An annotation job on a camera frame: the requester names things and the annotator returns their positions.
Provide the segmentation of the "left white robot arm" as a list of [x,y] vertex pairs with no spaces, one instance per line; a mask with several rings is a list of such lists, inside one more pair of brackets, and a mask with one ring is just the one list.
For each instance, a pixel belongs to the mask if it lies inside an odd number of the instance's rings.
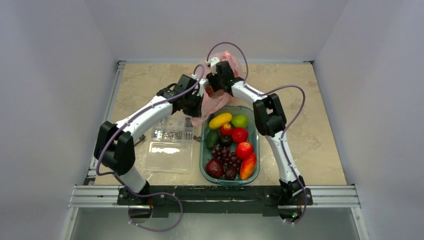
[[181,111],[190,117],[200,117],[203,101],[201,76],[181,75],[177,83],[159,90],[156,96],[132,115],[116,122],[101,124],[93,156],[99,165],[110,169],[129,190],[129,197],[138,205],[149,199],[149,183],[134,166],[135,140],[161,120]]

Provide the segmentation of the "orange red fake mango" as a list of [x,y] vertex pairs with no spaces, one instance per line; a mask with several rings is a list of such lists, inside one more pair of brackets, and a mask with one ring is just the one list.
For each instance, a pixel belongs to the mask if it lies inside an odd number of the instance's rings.
[[246,180],[248,179],[252,173],[254,168],[256,167],[257,164],[257,156],[255,153],[250,154],[249,156],[247,156],[240,167],[240,178],[242,180]]

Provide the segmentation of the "pink plastic bag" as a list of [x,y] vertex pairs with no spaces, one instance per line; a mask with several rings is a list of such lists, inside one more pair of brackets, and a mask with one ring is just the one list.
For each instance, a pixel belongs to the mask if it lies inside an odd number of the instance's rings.
[[[242,77],[244,74],[243,65],[239,60],[228,51],[218,52],[211,55],[211,58],[218,58],[220,61],[228,61],[235,77]],[[214,114],[232,99],[228,93],[223,90],[215,91],[210,86],[205,88],[206,94],[201,104],[201,116],[191,117],[191,123],[194,127],[202,125],[211,114]]]

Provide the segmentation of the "small dark fake plum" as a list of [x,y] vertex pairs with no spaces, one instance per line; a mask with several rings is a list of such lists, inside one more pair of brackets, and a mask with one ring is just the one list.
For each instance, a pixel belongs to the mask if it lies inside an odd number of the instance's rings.
[[224,172],[224,179],[233,181],[237,177],[237,171],[233,168],[227,168]]

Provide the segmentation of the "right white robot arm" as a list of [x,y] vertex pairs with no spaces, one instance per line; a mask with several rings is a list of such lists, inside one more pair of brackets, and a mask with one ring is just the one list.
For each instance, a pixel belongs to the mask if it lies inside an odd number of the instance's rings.
[[304,180],[297,169],[287,143],[287,129],[292,122],[287,118],[278,95],[274,90],[258,91],[241,77],[235,77],[228,61],[209,61],[211,73],[206,77],[214,90],[223,90],[233,97],[252,104],[255,126],[268,141],[278,167],[281,193],[280,204],[292,204],[301,196],[302,203],[309,203]]

